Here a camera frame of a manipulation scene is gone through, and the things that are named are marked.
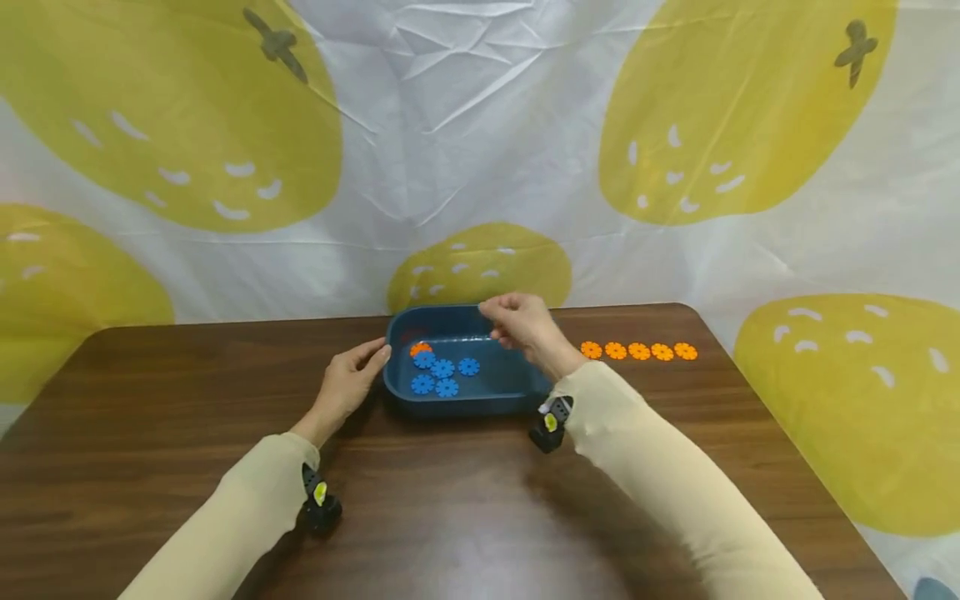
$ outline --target black wrist sensor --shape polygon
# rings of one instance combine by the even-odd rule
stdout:
[[[316,534],[329,533],[340,521],[344,507],[335,495],[329,493],[324,478],[307,465],[301,470],[306,502],[303,504],[306,522]]]
[[[530,439],[541,452],[549,454],[564,442],[564,424],[572,409],[573,398],[570,396],[550,397],[537,409],[540,417],[530,429]]]

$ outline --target left hand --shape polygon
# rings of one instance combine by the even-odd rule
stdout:
[[[363,403],[390,351],[386,340],[380,338],[334,356],[313,407],[290,431],[322,446]]]

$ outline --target wrist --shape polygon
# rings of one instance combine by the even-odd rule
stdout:
[[[330,415],[329,411],[311,408],[290,431],[320,448],[340,429],[344,420]]]
[[[574,348],[566,339],[540,353],[543,374],[551,383],[557,383],[564,377],[580,369],[589,360]]]

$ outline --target orange gear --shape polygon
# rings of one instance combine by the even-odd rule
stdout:
[[[653,344],[650,346],[650,351],[659,360],[673,360],[673,350],[667,344]]]
[[[638,344],[633,342],[627,346],[627,350],[630,352],[630,355],[633,356],[636,360],[647,360],[650,358],[650,349],[643,344]]]
[[[596,360],[603,356],[603,349],[596,342],[583,342],[580,345],[580,353],[590,360]]]
[[[410,346],[411,356],[417,356],[418,354],[424,351],[432,352],[433,348],[430,347],[430,345],[427,344],[426,342],[417,342],[416,344],[413,344],[412,346]]]
[[[604,349],[607,351],[607,356],[613,360],[623,360],[627,357],[627,349],[619,342],[609,342]]]
[[[679,342],[678,344],[674,345],[673,351],[677,352],[677,356],[680,356],[683,358],[683,360],[697,359],[697,349],[687,342]]]

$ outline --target forearm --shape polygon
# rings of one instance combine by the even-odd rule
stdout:
[[[294,433],[261,440],[120,598],[232,597],[256,561],[294,528],[306,500],[301,466],[319,462],[317,448]]]
[[[689,552],[711,598],[821,598],[736,486],[608,366],[556,386],[572,396],[566,430],[587,457]]]

